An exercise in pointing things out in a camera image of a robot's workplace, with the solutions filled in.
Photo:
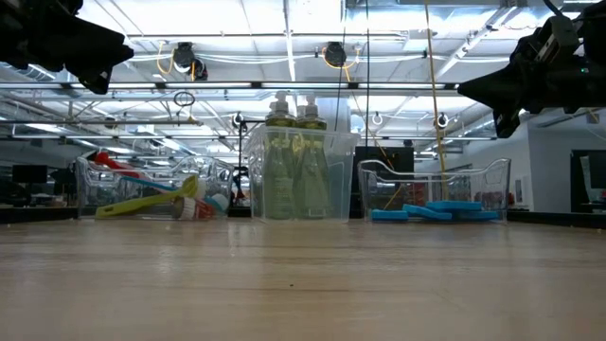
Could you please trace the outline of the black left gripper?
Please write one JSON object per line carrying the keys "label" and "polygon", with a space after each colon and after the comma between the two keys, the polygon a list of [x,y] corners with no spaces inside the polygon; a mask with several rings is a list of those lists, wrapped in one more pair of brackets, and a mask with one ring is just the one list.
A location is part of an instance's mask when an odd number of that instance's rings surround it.
{"label": "black left gripper", "polygon": [[[74,17],[82,6],[82,0],[1,0],[1,61],[18,69],[39,62],[40,44],[58,31],[52,21]],[[86,89],[106,94],[112,68],[134,51],[121,33],[80,18],[71,24],[65,66]]]}

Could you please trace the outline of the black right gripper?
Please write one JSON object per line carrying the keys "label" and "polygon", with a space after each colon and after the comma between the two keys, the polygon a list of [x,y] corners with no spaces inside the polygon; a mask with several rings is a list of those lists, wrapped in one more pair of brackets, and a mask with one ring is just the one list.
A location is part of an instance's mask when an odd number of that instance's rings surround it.
{"label": "black right gripper", "polygon": [[493,109],[496,136],[509,138],[519,113],[605,105],[605,15],[552,16],[518,41],[510,63],[461,82],[457,93]]}

